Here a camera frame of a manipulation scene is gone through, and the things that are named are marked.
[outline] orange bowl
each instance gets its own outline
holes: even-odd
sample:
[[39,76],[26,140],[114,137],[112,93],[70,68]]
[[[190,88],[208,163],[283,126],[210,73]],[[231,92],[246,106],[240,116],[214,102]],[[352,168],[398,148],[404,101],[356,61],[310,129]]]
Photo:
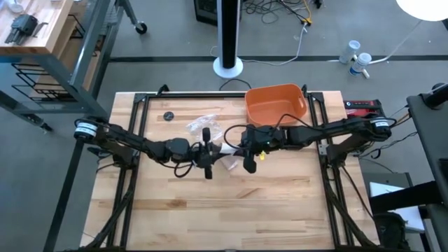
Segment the orange bowl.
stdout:
[[[307,112],[307,104],[301,89],[296,84],[258,87],[245,95],[248,123],[256,127],[275,126],[282,115],[290,114],[301,118]],[[280,125],[292,125],[297,120],[285,116]]]

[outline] plastic bag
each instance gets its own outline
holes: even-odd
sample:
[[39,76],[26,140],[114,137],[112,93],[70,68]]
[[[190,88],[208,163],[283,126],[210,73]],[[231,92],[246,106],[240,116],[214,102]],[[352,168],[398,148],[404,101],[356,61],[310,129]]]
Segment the plastic bag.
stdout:
[[[212,141],[218,140],[223,135],[223,129],[218,122],[215,121],[218,115],[204,115],[200,118],[189,123],[186,128],[187,130],[196,137],[197,141],[202,141],[202,129],[208,127],[210,129],[210,139]],[[230,171],[238,165],[238,157],[226,156],[219,159],[224,167]]]
[[201,116],[189,123],[186,126],[187,130],[196,137],[197,141],[202,141],[202,129],[208,127],[210,129],[210,139],[212,141],[218,140],[223,136],[223,130],[219,123],[215,121],[217,117],[218,115],[215,114]]

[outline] wooden workbench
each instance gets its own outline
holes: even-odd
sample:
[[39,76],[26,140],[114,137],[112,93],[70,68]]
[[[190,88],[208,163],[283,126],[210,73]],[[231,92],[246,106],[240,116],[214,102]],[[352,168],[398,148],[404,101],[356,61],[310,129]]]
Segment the wooden workbench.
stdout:
[[[330,121],[346,116],[340,92],[324,92],[324,97]],[[134,93],[117,93],[111,123],[128,127],[133,98]],[[163,120],[167,111],[175,115],[171,122]],[[217,122],[224,130],[245,123],[244,99],[152,100],[144,136],[154,141],[183,137],[192,143],[195,138],[186,125],[208,114],[219,115]],[[309,115],[303,119],[311,124]],[[239,143],[242,130],[229,132],[229,141]],[[335,143],[343,139],[335,138]],[[264,161],[256,160],[255,174],[248,174],[242,161],[231,171],[218,161],[213,166],[213,180],[208,181],[201,169],[192,170],[185,178],[175,178],[172,169],[142,155],[127,249],[333,249],[317,157],[315,144],[300,151],[276,151]],[[348,157],[346,169],[368,204],[357,159]],[[91,236],[111,215],[118,173],[116,167],[98,173],[81,246],[92,241]],[[378,243],[372,219],[347,177],[341,174],[341,179],[351,217],[367,237]],[[343,237],[342,222],[338,222]]]
[[73,5],[74,0],[21,0],[24,13],[33,15],[38,22],[47,22],[37,38],[29,37],[23,45],[5,44],[5,40],[11,32],[11,24],[19,15],[9,11],[6,3],[0,10],[0,55],[14,54],[46,54],[53,53],[57,38],[67,19],[67,15]]

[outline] white label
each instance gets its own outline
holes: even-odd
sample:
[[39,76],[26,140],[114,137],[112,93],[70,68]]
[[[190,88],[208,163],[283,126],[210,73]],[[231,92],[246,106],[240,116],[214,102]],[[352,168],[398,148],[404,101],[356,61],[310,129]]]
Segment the white label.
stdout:
[[96,131],[91,130],[91,129],[87,129],[87,128],[84,128],[84,127],[77,127],[75,132],[83,132],[83,133],[89,134],[89,135],[91,135],[93,137],[95,137],[97,135]]
[[389,126],[389,124],[387,122],[376,122],[375,126],[377,127],[383,127],[383,126]]
[[80,122],[77,124],[77,127],[84,127],[84,128],[88,128],[94,131],[97,131],[98,127],[95,125],[91,125],[90,123],[86,123],[86,122]]

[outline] concrete floor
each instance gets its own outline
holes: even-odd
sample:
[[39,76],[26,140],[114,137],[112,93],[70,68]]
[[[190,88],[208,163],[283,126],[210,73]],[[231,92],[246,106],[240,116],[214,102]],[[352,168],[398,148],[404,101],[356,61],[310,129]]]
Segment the concrete floor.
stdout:
[[[150,34],[138,36],[124,17],[113,56],[207,56],[216,45],[216,28],[195,20],[192,1],[131,0]],[[394,0],[326,1],[314,10],[314,24],[303,38],[301,55],[338,55],[350,39],[362,51],[385,55],[417,23]],[[356,9],[348,13],[349,8]],[[279,12],[280,20],[263,24],[259,15],[243,14],[240,55],[294,55],[300,33],[298,21]],[[398,55],[447,54],[448,31],[440,22],[424,22]],[[405,105],[405,98],[446,81],[448,62],[389,62],[369,67],[370,80],[350,76],[348,66],[331,62],[294,62],[285,66],[244,65],[239,77],[253,87],[279,83],[308,84],[311,90],[341,90],[345,99],[380,99],[386,114]],[[0,65],[1,89],[18,83],[7,64]],[[98,102],[111,110],[115,92],[156,91],[168,84],[172,90],[217,90],[223,83],[210,63],[121,64],[108,66]],[[226,90],[244,90],[240,83]],[[82,115],[44,115],[55,132],[40,129],[0,110],[0,250],[39,251],[50,227],[64,175],[74,147],[73,121]],[[412,122],[394,130],[389,141],[414,131]],[[384,151],[378,159],[397,172],[409,172],[414,184],[433,179],[417,137]],[[369,162],[363,171],[385,172]],[[58,249],[76,248],[81,239],[95,179],[96,162],[84,153],[57,243]]]

